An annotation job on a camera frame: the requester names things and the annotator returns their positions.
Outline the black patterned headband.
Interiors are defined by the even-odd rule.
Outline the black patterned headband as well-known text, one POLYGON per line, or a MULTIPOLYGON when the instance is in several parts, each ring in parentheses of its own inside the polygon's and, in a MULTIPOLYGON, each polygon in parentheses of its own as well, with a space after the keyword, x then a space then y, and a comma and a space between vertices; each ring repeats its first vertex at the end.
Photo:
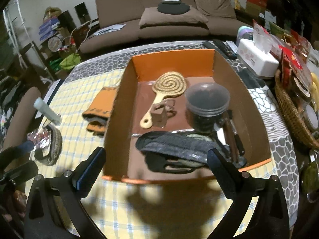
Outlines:
POLYGON ((46 166, 53 166, 57 162, 62 151, 62 135, 52 124, 46 125, 46 129, 50 132, 49 153, 44 155, 44 148, 39 147, 35 149, 34 157, 38 162, 46 166))

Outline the bag of colourful hair ties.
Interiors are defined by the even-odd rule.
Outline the bag of colourful hair ties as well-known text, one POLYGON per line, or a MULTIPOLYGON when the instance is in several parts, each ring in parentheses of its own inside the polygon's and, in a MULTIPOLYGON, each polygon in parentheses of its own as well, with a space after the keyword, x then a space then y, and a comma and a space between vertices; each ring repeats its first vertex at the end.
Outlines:
POLYGON ((41 127, 28 133, 27 139, 33 142, 33 151, 47 149, 51 143, 51 131, 41 127))

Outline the orange cloth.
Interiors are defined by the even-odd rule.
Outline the orange cloth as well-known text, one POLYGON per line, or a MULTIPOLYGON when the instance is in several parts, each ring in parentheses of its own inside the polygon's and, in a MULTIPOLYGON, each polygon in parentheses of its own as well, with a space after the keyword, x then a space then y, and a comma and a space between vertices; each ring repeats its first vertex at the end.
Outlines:
POLYGON ((83 119, 88 122, 88 132, 98 136, 104 135, 117 90, 117 87, 103 87, 82 113, 83 119))

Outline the pale green tube bottle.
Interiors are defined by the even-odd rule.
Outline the pale green tube bottle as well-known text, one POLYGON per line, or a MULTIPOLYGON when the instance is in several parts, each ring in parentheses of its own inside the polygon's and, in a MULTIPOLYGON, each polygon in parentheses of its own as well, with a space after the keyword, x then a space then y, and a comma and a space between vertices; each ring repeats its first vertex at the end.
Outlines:
POLYGON ((41 97, 38 97, 33 106, 38 110, 43 116, 45 116, 54 125, 59 126, 62 123, 62 118, 57 113, 55 113, 41 97))

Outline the cream spiral hair brush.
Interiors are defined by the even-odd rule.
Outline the cream spiral hair brush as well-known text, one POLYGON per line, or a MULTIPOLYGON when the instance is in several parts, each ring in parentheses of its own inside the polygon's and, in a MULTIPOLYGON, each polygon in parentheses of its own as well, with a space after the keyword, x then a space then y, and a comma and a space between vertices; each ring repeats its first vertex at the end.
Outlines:
POLYGON ((183 75, 178 72, 170 71, 157 78, 152 86, 155 93, 155 99, 144 117, 140 121, 140 127, 149 129, 153 125, 151 118, 151 108, 153 104, 163 101, 165 98, 175 98, 181 96, 187 89, 187 83, 183 75))

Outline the yellow checked tablecloth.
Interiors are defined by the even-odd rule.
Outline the yellow checked tablecloth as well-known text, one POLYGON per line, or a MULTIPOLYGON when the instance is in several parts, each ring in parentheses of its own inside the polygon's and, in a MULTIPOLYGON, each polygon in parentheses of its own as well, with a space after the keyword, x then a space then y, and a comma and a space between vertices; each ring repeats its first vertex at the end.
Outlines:
MULTIPOLYGON (((122 70, 66 80, 50 106, 61 114, 62 151, 44 177, 60 176, 103 145, 86 130, 82 113, 105 86, 118 85, 122 70)), ((206 238, 231 205, 215 180, 178 184, 127 184, 99 177, 82 204, 108 238, 206 238)))

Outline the grey knitted pouch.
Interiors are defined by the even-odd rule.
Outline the grey knitted pouch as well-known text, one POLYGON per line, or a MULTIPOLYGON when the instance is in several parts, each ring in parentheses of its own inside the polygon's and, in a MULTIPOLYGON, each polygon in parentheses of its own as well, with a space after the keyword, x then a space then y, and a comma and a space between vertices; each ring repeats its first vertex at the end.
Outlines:
POLYGON ((157 173, 188 174, 207 166, 207 153, 225 147, 200 135, 154 131, 140 136, 135 147, 144 155, 148 169, 157 173))

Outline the brown chair back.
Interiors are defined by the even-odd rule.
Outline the brown chair back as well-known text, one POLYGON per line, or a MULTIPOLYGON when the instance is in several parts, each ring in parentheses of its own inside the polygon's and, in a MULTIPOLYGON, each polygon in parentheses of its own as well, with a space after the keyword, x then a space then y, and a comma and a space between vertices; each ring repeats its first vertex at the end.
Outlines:
POLYGON ((36 109, 34 102, 41 96, 38 88, 31 87, 22 97, 9 125, 7 135, 4 139, 2 150, 9 147, 19 146, 25 142, 28 128, 33 120, 36 109))

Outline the wicker basket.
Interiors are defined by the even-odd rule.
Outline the wicker basket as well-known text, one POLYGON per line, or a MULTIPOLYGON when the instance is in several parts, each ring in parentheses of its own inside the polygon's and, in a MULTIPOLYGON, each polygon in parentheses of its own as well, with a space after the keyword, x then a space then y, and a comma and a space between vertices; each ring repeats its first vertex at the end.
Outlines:
POLYGON ((275 94, 280 111, 290 133, 293 134, 294 138, 298 142, 308 146, 309 148, 318 149, 318 139, 315 139, 312 136, 296 106, 290 99, 290 96, 283 88, 280 80, 280 74, 280 70, 277 70, 275 73, 275 94))

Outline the green bag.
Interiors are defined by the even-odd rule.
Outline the green bag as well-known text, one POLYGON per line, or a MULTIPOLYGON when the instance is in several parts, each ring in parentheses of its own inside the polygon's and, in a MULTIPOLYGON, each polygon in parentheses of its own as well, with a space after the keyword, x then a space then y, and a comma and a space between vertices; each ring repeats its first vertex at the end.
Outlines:
POLYGON ((81 62, 81 57, 79 54, 71 54, 67 56, 63 61, 60 62, 59 66, 63 70, 72 70, 75 66, 77 66, 81 62))

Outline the white tissue box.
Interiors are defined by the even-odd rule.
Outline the white tissue box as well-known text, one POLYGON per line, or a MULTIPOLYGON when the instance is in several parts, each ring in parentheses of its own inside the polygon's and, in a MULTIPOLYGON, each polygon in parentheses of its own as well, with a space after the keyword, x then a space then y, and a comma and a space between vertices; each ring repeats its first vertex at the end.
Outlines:
POLYGON ((273 55, 262 52, 249 39, 239 41, 237 55, 254 74, 261 78, 274 77, 279 66, 279 61, 273 55))

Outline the black remote control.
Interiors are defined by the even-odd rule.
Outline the black remote control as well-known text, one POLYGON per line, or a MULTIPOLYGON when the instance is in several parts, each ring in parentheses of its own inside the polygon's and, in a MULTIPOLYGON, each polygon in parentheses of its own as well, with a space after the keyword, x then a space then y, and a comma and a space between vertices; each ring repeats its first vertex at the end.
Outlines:
POLYGON ((215 46, 219 48, 229 59, 231 60, 236 60, 237 59, 237 54, 231 49, 228 44, 225 44, 219 39, 214 39, 213 40, 215 46))

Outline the brown sofa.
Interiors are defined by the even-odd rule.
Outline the brown sofa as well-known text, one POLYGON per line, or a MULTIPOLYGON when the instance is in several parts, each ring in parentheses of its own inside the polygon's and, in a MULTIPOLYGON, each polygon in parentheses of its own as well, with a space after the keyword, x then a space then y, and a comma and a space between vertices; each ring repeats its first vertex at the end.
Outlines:
POLYGON ((236 18, 231 0, 181 0, 189 10, 183 14, 160 12, 161 0, 96 0, 101 29, 123 27, 99 35, 91 34, 80 52, 96 55, 121 46, 199 37, 233 39, 244 25, 236 18))

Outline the brown cushion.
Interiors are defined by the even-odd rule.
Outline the brown cushion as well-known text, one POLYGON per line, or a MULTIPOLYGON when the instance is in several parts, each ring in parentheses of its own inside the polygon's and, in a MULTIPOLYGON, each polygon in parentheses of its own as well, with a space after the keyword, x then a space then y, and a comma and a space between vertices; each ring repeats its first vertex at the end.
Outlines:
POLYGON ((140 28, 165 25, 203 25, 208 19, 200 11, 190 6, 190 10, 181 15, 163 14, 156 7, 145 8, 139 22, 140 28))

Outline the brown leather keychain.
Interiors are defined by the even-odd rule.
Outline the brown leather keychain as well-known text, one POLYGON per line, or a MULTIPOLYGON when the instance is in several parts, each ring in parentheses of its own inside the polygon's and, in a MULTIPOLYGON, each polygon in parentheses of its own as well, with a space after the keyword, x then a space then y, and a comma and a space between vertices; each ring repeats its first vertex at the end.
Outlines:
POLYGON ((168 119, 176 115, 175 100, 166 98, 160 103, 153 104, 150 110, 153 126, 163 128, 168 119))

